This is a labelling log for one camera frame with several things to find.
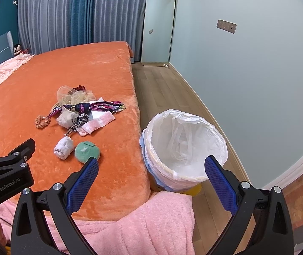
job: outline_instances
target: pink fleece fabric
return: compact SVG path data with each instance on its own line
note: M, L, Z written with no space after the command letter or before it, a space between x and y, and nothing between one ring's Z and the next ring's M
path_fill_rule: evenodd
M7 240L11 238L11 226L6 222L13 222L15 209L10 200L0 205L0 222ZM57 247L66 252L52 217L46 219ZM165 191L118 221L76 220L81 233L99 255L195 255L194 223L192 197Z

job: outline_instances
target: orange blanket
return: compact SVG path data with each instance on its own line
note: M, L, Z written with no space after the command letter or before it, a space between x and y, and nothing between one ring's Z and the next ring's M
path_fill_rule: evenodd
M91 141L101 150L98 176L74 219L118 220L149 199L130 52L125 42L58 49L34 56L0 85L0 156L28 138L35 140L36 151L28 161L34 191L64 182L82 167L73 153L66 160L54 155L55 145L66 132L55 118L43 130L34 125L36 117L47 115L57 102L56 92L61 86L84 85L98 98L122 101L127 106L115 115L116 120L92 135L71 134L75 146Z

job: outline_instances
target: baseboard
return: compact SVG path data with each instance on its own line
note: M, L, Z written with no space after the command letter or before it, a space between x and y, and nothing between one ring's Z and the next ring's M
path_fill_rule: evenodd
M227 148L229 149L230 156L233 157L234 162L236 164L235 167L237 167L243 177L244 180L247 180L250 182L250 179L244 169L244 166L242 165L240 158L237 156L234 148L232 147L231 143L229 142L227 136L225 135L225 133L223 132L223 130L221 129L221 127L219 126L219 124L217 123L217 121L215 120L214 116L210 113L210 111L208 110L208 108L206 107L206 105L203 103L203 101L200 99L200 97L198 96L198 94L196 94L196 92L194 91L194 89L189 85L189 83L184 79L184 77L179 73L179 71L176 70L176 68L169 63L169 68L172 69L178 76L179 78L181 78L181 80L183 80L183 82L188 86L188 89L190 89L190 91L192 92L193 96L198 100L198 102L201 104L201 106L203 107L203 109L205 110L205 113L213 120L213 124L217 130L220 131L220 133L222 134L222 136L225 138L226 143L227 143Z
M303 174L303 156L286 172L274 179L271 183L268 183L264 189L270 190L274 186L279 186L280 188L285 188L297 178Z
M168 62L141 62L143 66L157 66L157 67L164 67L168 65Z

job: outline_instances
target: green powder puff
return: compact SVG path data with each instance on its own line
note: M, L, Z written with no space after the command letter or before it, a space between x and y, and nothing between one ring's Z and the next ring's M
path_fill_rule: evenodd
M81 142L75 148L75 157L83 164L85 164L90 157L94 157L98 160L100 155L100 149L89 141Z

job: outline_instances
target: yellow object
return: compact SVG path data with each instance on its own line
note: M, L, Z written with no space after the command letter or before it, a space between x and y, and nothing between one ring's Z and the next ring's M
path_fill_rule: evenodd
M198 185L194 186L193 188L190 188L187 191L181 192L181 194L187 194L192 197L195 197L201 191L201 188L202 188L201 183L199 183Z

